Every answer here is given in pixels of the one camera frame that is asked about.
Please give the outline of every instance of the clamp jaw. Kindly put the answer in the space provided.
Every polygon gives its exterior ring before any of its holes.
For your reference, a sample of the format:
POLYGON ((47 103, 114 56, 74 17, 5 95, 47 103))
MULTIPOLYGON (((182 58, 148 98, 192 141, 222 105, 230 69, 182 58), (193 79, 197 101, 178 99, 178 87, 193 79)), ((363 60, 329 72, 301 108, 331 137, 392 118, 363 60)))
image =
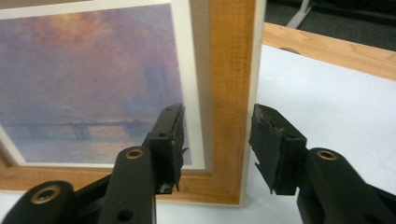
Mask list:
POLYGON ((294 195, 304 223, 396 223, 396 197, 366 184, 347 160, 306 138, 279 112, 255 105, 249 143, 271 192, 294 195))

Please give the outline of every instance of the picture frame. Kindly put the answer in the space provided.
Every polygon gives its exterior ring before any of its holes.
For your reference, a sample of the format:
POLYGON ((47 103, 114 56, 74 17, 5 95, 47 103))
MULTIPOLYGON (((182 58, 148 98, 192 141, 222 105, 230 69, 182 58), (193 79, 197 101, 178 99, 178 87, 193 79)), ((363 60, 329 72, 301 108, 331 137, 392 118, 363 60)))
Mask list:
MULTIPOLYGON (((47 3, 34 2, 36 5, 47 3)), ((0 8, 27 6, 32 3, 20 0, 7 1, 0 8)), ((243 201, 249 153, 248 127, 255 102, 263 8, 262 0, 191 1, 194 45, 196 49, 206 46, 197 50, 195 56, 198 85, 204 88, 200 94, 210 95, 212 104, 210 113, 204 118, 212 121, 209 136, 213 138, 212 161, 209 171, 184 174, 180 191, 157 197, 159 200, 228 205, 243 201), (210 80, 210 87, 203 86, 205 80, 210 80)), ((0 189, 28 190, 60 178, 70 182, 74 189, 80 189, 110 172, 92 168, 13 166, 1 155, 0 189)))

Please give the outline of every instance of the brass screw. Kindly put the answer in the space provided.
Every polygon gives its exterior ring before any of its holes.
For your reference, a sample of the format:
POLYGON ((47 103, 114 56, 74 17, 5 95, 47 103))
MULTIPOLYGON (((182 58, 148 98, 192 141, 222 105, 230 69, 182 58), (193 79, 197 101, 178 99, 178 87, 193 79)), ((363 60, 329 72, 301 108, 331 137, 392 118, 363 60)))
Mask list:
POLYGON ((130 159, 130 160, 137 159, 137 158, 140 158, 142 156, 143 156, 143 151, 140 148, 132 149, 132 150, 128 151, 125 154, 125 157, 130 159))
POLYGON ((38 192, 36 192, 30 200, 35 204, 42 204, 52 201, 61 193, 61 188, 58 185, 49 185, 38 192))

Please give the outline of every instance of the impressionist painting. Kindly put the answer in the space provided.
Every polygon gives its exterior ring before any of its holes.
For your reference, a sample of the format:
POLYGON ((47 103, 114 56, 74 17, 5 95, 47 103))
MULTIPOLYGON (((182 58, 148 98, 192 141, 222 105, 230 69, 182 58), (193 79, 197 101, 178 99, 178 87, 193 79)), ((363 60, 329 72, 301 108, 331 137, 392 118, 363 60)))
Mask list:
POLYGON ((183 103, 174 29, 170 4, 0 20, 2 141, 27 164, 140 146, 183 103))

